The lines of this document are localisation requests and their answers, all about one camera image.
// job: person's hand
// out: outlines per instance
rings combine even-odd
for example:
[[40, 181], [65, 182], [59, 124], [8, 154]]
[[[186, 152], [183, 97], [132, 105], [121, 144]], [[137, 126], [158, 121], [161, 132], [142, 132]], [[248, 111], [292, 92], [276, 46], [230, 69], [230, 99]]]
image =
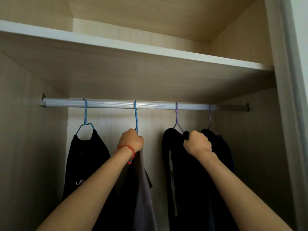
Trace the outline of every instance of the person's hand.
[[189, 139], [184, 140], [185, 150], [196, 159], [204, 154], [212, 153], [212, 144], [204, 134], [198, 131], [192, 131]]
[[123, 145], [131, 145], [135, 149], [135, 152], [138, 152], [143, 148], [143, 143], [143, 137], [138, 136], [136, 130], [129, 129], [122, 134], [118, 143], [118, 147]]

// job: wardrobe door frame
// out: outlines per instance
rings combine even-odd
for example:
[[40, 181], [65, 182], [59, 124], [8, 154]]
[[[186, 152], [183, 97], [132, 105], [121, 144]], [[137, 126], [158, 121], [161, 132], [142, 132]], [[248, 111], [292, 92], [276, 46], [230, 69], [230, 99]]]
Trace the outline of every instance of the wardrobe door frame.
[[[308, 8], [308, 1], [297, 1]], [[291, 0], [265, 0], [297, 230], [302, 231], [308, 230], [308, 91], [304, 83], [308, 75], [301, 65], [307, 58], [299, 53], [305, 50], [298, 41], [304, 31], [296, 31], [295, 26], [308, 16], [300, 4], [296, 14], [304, 19], [299, 21]]]

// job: person's arm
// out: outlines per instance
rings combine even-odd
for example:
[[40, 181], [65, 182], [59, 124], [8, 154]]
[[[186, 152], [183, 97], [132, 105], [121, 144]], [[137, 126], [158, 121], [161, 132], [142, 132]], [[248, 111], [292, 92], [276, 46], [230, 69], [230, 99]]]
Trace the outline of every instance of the person's arm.
[[217, 158], [206, 136], [193, 131], [189, 140], [184, 141], [184, 147], [210, 174], [240, 231], [291, 230]]
[[[138, 136], [134, 129], [129, 129], [122, 134], [118, 147], [131, 145], [135, 152], [138, 152], [143, 148], [143, 143], [143, 137]], [[92, 230], [110, 191], [132, 155], [130, 148], [120, 148], [67, 197], [37, 228], [37, 231]]]

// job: red bracelet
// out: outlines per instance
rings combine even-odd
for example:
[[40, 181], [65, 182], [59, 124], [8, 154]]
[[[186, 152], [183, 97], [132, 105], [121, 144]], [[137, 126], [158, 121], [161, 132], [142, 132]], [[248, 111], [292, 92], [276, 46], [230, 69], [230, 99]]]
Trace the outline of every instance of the red bracelet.
[[136, 154], [134, 148], [133, 148], [131, 145], [123, 145], [123, 146], [118, 147], [117, 150], [119, 150], [121, 147], [129, 147], [129, 148], [133, 151], [133, 156], [132, 156], [131, 159], [129, 159], [129, 161], [127, 162], [128, 164], [131, 164], [131, 163], [132, 163], [132, 160], [135, 158], [135, 154]]

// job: metal hanging rail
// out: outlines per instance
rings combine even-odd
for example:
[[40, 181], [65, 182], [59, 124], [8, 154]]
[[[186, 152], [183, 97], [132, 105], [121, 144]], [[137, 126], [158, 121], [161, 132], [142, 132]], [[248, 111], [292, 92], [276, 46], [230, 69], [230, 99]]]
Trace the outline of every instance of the metal hanging rail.
[[[43, 97], [42, 107], [76, 107], [84, 108], [85, 102], [82, 99], [53, 99]], [[87, 100], [88, 108], [118, 108], [133, 109], [133, 101], [112, 101], [112, 100]], [[175, 102], [136, 102], [137, 109], [171, 109], [175, 110]], [[220, 110], [220, 111], [241, 111], [248, 112], [249, 104], [246, 105], [214, 105], [214, 104], [193, 104], [178, 103], [181, 110]]]

